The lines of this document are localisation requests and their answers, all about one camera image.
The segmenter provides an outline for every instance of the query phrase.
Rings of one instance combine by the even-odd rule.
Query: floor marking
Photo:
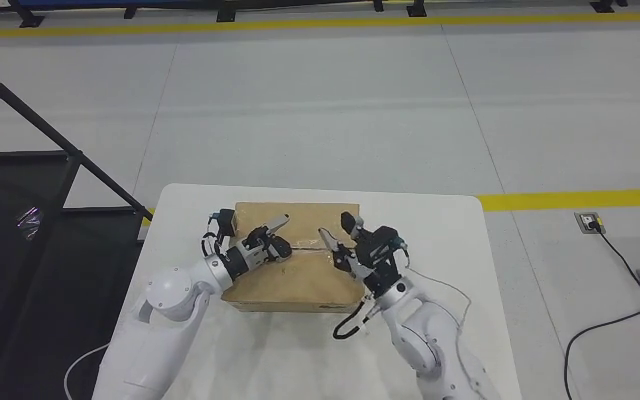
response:
[[[339,18],[318,20],[254,21],[208,24],[123,25],[88,27],[46,27],[0,29],[0,37],[149,35],[166,33],[206,33],[230,31],[264,31],[311,28],[373,28],[426,25],[531,25],[599,22],[640,22],[640,13],[498,15],[427,18]]]
[[[640,189],[482,194],[475,197],[480,200],[485,212],[640,206]],[[149,226],[149,220],[145,218],[142,225]]]

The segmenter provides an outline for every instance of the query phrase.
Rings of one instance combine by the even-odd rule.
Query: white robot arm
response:
[[[225,236],[235,235],[233,210],[221,210],[217,219],[217,254],[188,268],[163,270],[149,280],[113,334],[100,364],[94,400],[161,399],[184,363],[210,296],[220,296],[245,272],[291,256],[289,243],[275,235],[289,221],[288,215],[254,229],[226,254],[219,245]],[[150,321],[153,311],[179,326],[155,326]]]
[[[423,399],[499,400],[500,395],[480,361],[460,343],[459,322],[409,278],[398,273],[394,253],[402,250],[408,256],[407,245],[398,232],[387,226],[369,232],[360,217],[347,212],[342,213],[341,225],[356,242],[353,251],[326,229],[319,229],[325,245],[333,253],[334,266],[367,286],[375,305],[363,323],[382,312],[393,346],[416,371]],[[403,319],[402,309],[415,300],[422,304]],[[347,339],[359,329],[355,327],[340,334],[341,325],[334,331],[336,339]]]

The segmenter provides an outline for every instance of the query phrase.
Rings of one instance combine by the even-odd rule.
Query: concrete floor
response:
[[[46,21],[80,24],[74,18]],[[126,23],[214,19],[142,12]],[[625,189],[640,186],[639,34],[640,25],[617,23],[1,39],[0,79],[149,207],[171,182]],[[2,151],[55,148],[4,104],[0,120]],[[88,173],[68,200],[117,204]],[[580,233],[573,211],[486,214],[526,400],[566,398],[571,336],[640,308],[619,260]],[[640,211],[595,211],[638,265]],[[575,399],[640,398],[639,331],[640,319],[576,344]]]

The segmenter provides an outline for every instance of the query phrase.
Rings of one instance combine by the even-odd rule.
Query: brown cardboard box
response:
[[[357,204],[237,203],[237,237],[281,215],[289,223],[277,234],[287,240],[293,255],[282,263],[264,265],[238,278],[222,299],[241,311],[351,312],[364,295],[364,287],[333,266],[318,228],[325,227],[345,243],[354,245],[340,227],[340,214],[358,215]]]

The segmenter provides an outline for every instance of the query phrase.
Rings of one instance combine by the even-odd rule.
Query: electrical outlet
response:
[[[578,226],[580,226],[580,230],[582,231],[582,233],[585,233],[587,235],[598,233],[598,231],[589,227],[589,223],[593,221],[596,221],[598,224],[600,224],[602,233],[607,233],[607,231],[604,229],[604,225],[602,225],[602,219],[600,219],[600,216],[597,212],[588,211],[582,213],[573,213],[573,215],[576,216],[576,221],[578,221]]]

